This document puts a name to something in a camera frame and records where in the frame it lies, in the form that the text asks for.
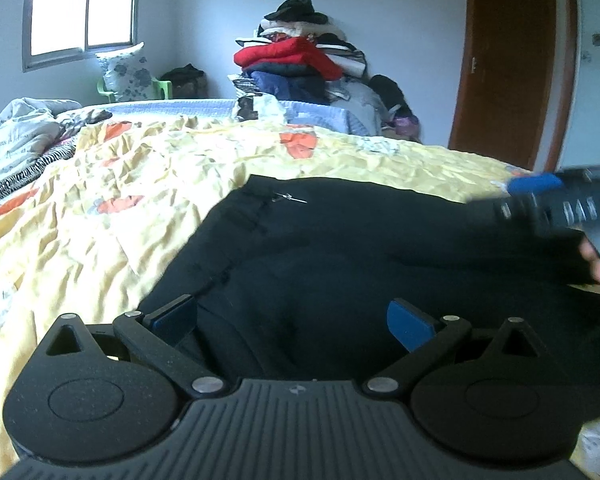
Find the yellow bedsheet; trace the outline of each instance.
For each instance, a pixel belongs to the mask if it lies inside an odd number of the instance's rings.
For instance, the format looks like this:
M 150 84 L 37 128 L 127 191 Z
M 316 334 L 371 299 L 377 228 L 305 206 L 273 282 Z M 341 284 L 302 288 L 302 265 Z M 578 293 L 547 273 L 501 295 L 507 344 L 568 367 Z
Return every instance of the yellow bedsheet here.
M 346 178 L 464 201 L 493 194 L 512 168 L 412 142 L 250 121 L 83 129 L 0 216 L 0 474 L 16 460 L 4 398 L 63 312 L 86 323 L 132 310 L 208 211 L 250 174 Z

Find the floral pillow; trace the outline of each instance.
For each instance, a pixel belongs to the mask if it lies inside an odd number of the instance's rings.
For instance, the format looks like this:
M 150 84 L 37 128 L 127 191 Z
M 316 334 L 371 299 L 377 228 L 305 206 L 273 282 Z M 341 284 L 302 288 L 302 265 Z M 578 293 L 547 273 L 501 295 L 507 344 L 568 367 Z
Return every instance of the floral pillow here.
M 130 48 L 96 54 L 104 74 L 104 85 L 112 91 L 116 102 L 152 101 L 158 98 L 142 54 L 144 43 Z

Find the black pants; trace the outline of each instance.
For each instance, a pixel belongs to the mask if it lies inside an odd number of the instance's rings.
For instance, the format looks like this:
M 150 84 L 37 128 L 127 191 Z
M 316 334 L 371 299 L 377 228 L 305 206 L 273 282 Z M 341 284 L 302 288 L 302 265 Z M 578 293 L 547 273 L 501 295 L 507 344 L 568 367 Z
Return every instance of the black pants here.
M 393 298 L 476 328 L 520 316 L 587 387 L 593 418 L 600 295 L 568 286 L 590 280 L 579 241 L 476 229 L 465 205 L 413 191 L 252 176 L 209 212 L 139 308 L 196 295 L 198 326 L 179 348 L 229 380 L 362 381 L 405 353 L 386 326 Z

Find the window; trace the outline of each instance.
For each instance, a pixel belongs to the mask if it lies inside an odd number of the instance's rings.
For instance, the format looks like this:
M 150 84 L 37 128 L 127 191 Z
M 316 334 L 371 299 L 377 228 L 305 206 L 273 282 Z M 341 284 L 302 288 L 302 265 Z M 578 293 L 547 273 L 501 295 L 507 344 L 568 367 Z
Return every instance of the window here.
M 136 40 L 136 0 L 25 0 L 24 70 L 82 59 Z

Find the wooden door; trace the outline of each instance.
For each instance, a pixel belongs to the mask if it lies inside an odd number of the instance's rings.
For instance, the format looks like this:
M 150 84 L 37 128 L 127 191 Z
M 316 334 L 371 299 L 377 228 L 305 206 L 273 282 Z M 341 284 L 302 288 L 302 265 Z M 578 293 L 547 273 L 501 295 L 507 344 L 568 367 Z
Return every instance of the wooden door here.
M 532 168 L 555 49 L 555 0 L 468 0 L 449 147 Z

